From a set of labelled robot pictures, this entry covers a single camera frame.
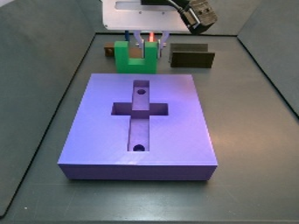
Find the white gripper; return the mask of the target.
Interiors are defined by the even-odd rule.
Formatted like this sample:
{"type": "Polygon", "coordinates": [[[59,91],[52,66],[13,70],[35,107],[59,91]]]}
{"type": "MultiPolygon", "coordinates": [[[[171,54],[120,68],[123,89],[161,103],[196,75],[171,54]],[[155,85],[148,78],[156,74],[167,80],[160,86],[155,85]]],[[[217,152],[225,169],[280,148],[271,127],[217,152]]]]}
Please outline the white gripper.
{"type": "Polygon", "coordinates": [[[139,49],[144,49],[141,31],[163,31],[157,40],[161,57],[169,32],[187,32],[179,12],[168,5],[141,5],[140,0],[101,0],[103,25],[108,30],[133,31],[139,49]]]}

